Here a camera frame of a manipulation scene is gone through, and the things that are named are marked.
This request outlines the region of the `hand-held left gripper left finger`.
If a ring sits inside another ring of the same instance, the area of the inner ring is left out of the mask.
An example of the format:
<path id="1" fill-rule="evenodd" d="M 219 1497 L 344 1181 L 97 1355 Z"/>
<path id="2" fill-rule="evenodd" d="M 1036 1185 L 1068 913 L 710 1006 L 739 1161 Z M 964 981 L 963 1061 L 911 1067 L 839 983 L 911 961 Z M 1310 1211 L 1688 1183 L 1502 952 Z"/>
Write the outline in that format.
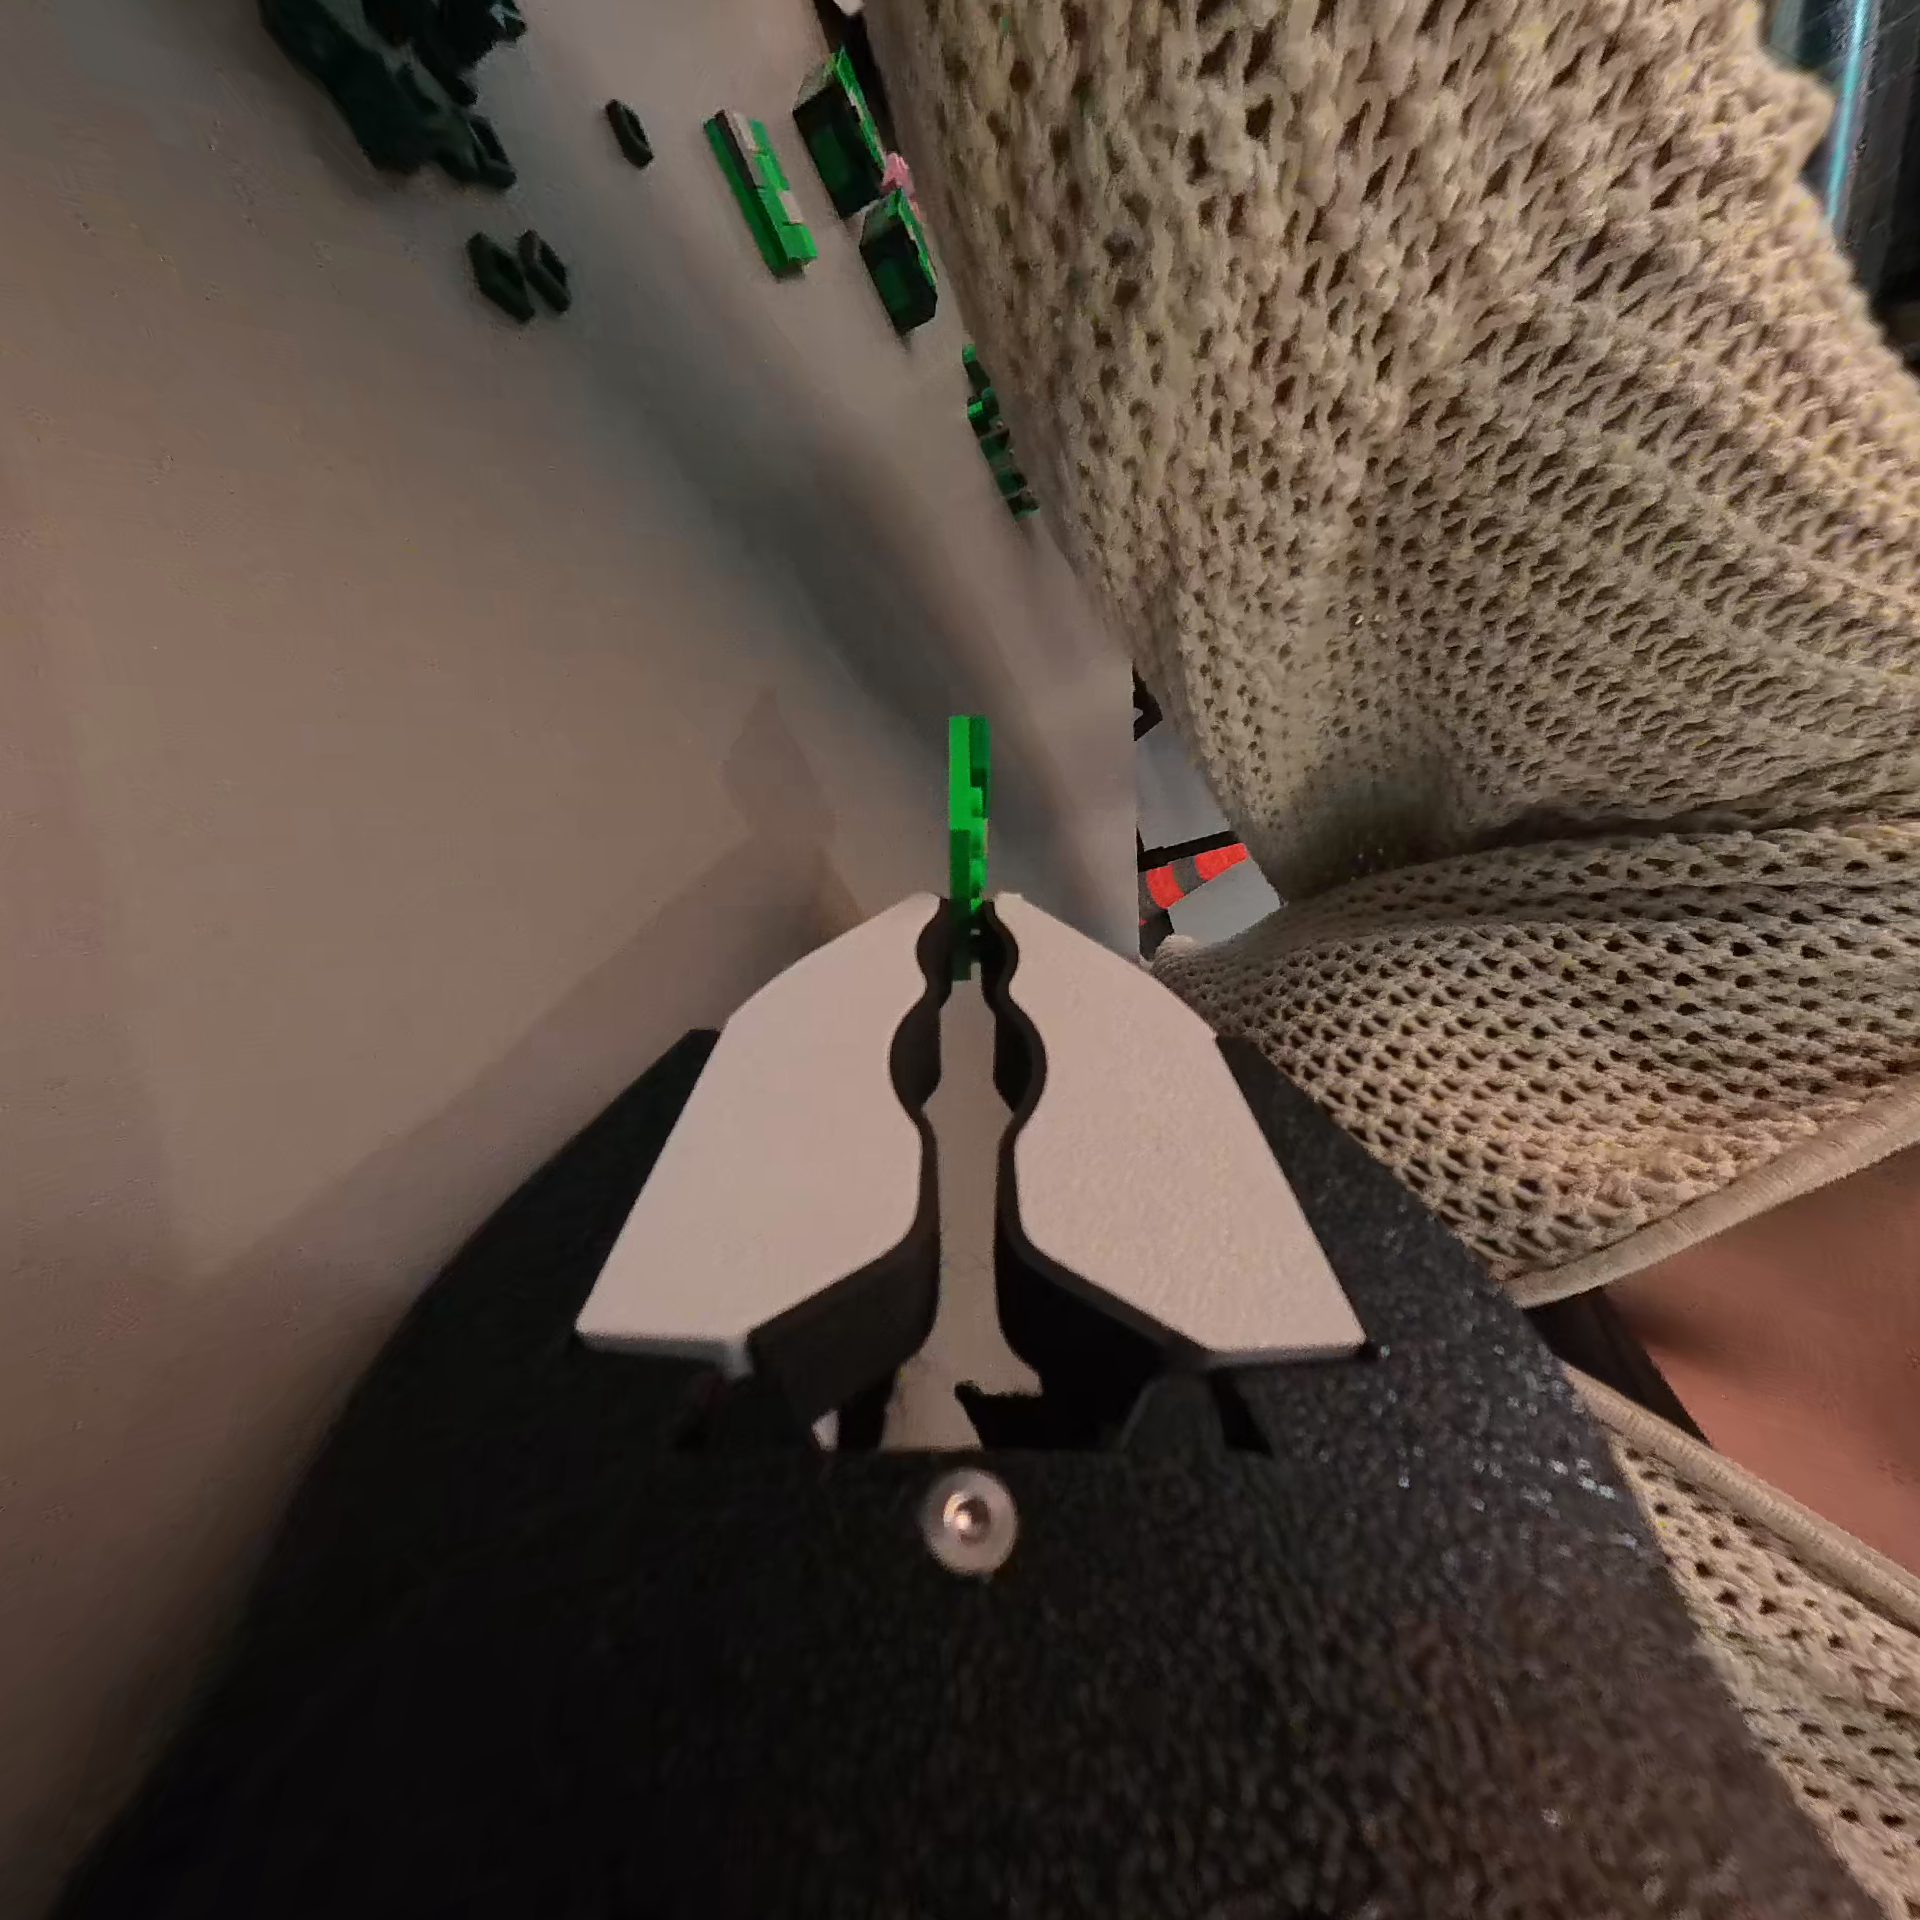
<path id="1" fill-rule="evenodd" d="M 803 1422 L 875 1397 L 943 1297 L 948 904 L 906 896 L 743 1002 L 575 1330 L 754 1381 Z"/>

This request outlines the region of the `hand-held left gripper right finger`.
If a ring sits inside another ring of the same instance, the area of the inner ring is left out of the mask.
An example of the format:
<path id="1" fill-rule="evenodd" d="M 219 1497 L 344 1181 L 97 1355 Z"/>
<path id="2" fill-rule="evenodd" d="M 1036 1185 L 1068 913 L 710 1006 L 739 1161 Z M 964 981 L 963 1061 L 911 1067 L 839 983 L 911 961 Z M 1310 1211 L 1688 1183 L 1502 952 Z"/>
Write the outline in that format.
<path id="1" fill-rule="evenodd" d="M 986 1450 L 1270 1450 L 1254 1389 L 1368 1336 L 1215 1030 L 1036 904 L 982 910 L 992 1304 L 1030 1393 L 963 1381 Z"/>

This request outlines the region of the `bright green lego base plate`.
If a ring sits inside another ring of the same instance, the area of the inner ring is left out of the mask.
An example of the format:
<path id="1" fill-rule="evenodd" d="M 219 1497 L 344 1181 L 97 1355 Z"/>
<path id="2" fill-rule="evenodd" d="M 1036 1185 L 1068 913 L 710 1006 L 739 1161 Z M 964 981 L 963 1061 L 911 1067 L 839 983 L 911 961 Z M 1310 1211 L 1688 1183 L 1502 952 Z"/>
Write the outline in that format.
<path id="1" fill-rule="evenodd" d="M 951 981 L 971 978 L 991 878 L 992 726 L 984 713 L 948 718 L 946 834 Z"/>

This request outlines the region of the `person's right forearm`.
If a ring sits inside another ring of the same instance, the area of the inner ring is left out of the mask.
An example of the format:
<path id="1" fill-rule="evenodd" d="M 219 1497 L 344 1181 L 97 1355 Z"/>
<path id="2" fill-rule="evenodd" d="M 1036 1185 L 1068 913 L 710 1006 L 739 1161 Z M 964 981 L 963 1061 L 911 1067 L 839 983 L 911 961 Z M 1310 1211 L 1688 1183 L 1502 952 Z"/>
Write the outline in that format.
<path id="1" fill-rule="evenodd" d="M 1916 913 L 1916 381 L 1753 5 L 873 5 L 1072 562 L 1296 910 Z"/>

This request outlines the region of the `green lego creeper model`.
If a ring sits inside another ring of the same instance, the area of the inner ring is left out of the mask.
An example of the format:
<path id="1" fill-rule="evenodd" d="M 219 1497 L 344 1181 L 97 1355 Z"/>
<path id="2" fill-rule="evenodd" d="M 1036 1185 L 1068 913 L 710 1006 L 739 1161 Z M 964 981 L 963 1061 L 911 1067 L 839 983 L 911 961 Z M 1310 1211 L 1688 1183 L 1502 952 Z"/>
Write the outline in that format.
<path id="1" fill-rule="evenodd" d="M 964 343 L 963 374 L 968 377 L 968 425 L 987 467 L 1000 503 L 1015 521 L 1041 513 L 1038 497 L 1018 463 L 1015 434 L 1004 411 L 1001 391 L 975 343 Z"/>

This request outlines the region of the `dark green lego cube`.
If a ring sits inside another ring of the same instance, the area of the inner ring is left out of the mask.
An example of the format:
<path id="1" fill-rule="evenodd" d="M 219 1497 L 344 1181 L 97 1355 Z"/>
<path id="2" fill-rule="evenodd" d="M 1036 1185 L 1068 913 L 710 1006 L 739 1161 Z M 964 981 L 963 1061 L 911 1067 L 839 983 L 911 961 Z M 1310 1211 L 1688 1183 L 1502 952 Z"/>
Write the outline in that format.
<path id="1" fill-rule="evenodd" d="M 937 272 L 922 217 L 906 191 L 895 189 L 864 211 L 858 253 L 898 339 L 911 337 L 937 317 Z"/>
<path id="2" fill-rule="evenodd" d="M 847 47 L 811 69 L 791 115 L 839 219 L 882 200 L 889 152 Z"/>

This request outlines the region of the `tiled green lego panel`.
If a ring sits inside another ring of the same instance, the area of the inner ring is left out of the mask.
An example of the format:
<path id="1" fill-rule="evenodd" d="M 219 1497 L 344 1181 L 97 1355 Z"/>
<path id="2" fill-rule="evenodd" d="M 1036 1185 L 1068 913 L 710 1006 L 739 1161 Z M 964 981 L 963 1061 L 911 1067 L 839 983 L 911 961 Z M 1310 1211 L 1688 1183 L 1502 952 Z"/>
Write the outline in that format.
<path id="1" fill-rule="evenodd" d="M 704 121 L 704 135 L 767 271 L 777 279 L 803 278 L 819 245 L 769 128 L 746 113 L 720 110 Z"/>

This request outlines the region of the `pile of dark green lego pieces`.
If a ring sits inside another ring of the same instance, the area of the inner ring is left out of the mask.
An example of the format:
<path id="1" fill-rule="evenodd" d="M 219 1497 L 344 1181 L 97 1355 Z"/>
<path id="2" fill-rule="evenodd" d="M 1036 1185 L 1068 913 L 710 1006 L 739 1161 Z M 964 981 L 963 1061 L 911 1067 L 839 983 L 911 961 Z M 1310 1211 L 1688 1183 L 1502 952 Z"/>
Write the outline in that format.
<path id="1" fill-rule="evenodd" d="M 440 167 L 457 186 L 513 191 L 516 167 L 480 113 L 475 69 L 526 34 L 514 2 L 259 2 L 259 22 L 295 69 L 329 99 L 358 149 L 385 177 Z M 644 170 L 655 144 L 635 115 L 607 101 L 623 158 Z M 569 265 L 537 229 L 504 243 L 475 231 L 465 243 L 471 282 L 516 326 L 572 309 Z"/>

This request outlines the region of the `person's left arm, knit sleeve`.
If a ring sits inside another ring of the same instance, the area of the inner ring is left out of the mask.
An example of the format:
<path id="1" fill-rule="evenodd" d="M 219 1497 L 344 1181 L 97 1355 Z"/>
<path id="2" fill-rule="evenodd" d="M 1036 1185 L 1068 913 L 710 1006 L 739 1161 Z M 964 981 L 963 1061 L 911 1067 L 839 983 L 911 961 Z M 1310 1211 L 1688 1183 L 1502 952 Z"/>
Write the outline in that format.
<path id="1" fill-rule="evenodd" d="M 1916 1915 L 1916 821 L 1452 857 L 1154 976 L 1584 1375 L 1760 1753 Z"/>

